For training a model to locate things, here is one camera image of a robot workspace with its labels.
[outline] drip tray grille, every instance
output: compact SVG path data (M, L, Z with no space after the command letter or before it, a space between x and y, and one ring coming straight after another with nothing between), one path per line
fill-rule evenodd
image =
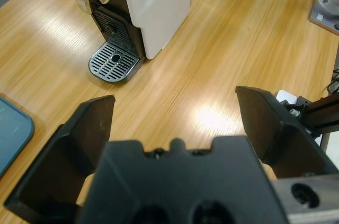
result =
M126 78L138 61L138 58L105 42L90 59L89 67L95 76L115 83Z

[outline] wooden table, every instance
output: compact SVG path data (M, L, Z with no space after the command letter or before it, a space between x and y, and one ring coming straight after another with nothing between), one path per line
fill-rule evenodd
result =
M0 8L0 93L35 123L31 141L0 179L0 202L79 103L114 94L110 140L146 150L182 138L209 147L216 135L243 134L236 85L326 96L338 38L310 23L313 0L193 0L165 50L125 85L88 70L103 44L74 0L10 0ZM0 208L0 223L21 223Z

